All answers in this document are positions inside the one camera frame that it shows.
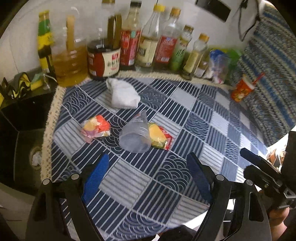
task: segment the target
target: clear plastic cup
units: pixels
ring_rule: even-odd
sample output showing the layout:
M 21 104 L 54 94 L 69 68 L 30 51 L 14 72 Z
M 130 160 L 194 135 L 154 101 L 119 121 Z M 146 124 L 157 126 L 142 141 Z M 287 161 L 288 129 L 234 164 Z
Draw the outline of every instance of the clear plastic cup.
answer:
M 145 110 L 122 128 L 119 134 L 119 145 L 122 149 L 132 153 L 144 153 L 149 150 L 151 140 Z

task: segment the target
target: hand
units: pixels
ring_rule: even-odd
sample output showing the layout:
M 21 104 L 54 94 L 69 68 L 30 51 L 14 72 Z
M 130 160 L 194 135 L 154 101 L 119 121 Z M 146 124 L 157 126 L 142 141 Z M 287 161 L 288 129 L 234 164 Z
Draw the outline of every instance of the hand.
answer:
M 289 214 L 288 207 L 282 209 L 274 209 L 269 212 L 269 225 L 271 230 L 272 241 L 276 241 L 285 232 L 286 225 L 284 220 Z

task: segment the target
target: food package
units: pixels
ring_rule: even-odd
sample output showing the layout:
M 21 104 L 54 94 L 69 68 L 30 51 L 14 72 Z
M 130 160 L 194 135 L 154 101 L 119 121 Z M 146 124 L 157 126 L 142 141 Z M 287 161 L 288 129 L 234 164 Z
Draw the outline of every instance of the food package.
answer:
M 149 123 L 149 134 L 151 145 L 157 148 L 169 150 L 172 145 L 172 136 L 161 126 L 155 123 Z
M 87 143 L 91 143 L 94 138 L 110 136 L 110 123 L 103 116 L 97 115 L 82 123 L 82 135 Z
M 228 73 L 229 58 L 226 53 L 219 49 L 210 52 L 209 67 L 204 78 L 212 79 L 216 84 L 223 84 Z

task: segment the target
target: red cup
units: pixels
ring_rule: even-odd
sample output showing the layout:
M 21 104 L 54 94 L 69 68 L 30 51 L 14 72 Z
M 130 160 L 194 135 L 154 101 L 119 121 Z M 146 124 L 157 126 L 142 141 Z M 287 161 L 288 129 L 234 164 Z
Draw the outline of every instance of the red cup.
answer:
M 240 102 L 254 89 L 255 86 L 252 84 L 251 80 L 246 75 L 243 75 L 236 89 L 231 93 L 231 98 L 236 102 Z

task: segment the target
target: blue gripper pad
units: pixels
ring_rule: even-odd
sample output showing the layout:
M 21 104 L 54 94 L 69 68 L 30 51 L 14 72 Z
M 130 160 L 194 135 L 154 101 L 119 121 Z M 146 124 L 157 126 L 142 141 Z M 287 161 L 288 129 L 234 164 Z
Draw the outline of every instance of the blue gripper pad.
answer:
M 84 184 L 84 193 L 82 199 L 84 200 L 85 204 L 88 204 L 98 192 L 99 186 L 108 170 L 108 167 L 109 156 L 107 154 L 103 154 L 100 157 L 99 164 L 96 166 Z
M 208 182 L 204 172 L 202 171 L 191 153 L 187 155 L 186 162 L 187 168 L 200 192 L 200 195 L 208 203 L 211 203 L 211 201 L 213 200 L 213 196 L 211 193 L 212 184 Z

